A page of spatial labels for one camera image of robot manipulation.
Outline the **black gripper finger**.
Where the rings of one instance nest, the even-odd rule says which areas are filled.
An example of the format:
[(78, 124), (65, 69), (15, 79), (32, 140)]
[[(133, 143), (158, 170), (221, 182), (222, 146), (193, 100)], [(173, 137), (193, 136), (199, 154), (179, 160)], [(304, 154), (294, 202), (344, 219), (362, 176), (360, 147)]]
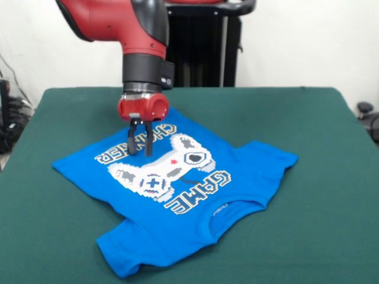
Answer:
[(145, 144), (145, 155), (151, 156), (153, 151), (153, 130), (152, 130), (152, 122), (145, 121), (145, 130), (146, 130), (146, 144)]
[(127, 149), (129, 155), (135, 155), (137, 153), (136, 150), (136, 141), (135, 141), (135, 132), (137, 130), (137, 126), (139, 125), (139, 119), (133, 118), (130, 121), (129, 131), (128, 131), (128, 140), (127, 140)]

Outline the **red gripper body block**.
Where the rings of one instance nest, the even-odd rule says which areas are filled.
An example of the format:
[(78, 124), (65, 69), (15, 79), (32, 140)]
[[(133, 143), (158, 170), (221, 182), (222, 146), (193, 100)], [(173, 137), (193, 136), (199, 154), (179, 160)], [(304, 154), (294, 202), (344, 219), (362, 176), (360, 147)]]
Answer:
[(162, 93), (127, 93), (118, 102), (119, 116), (125, 121), (161, 121), (169, 111), (169, 101)]

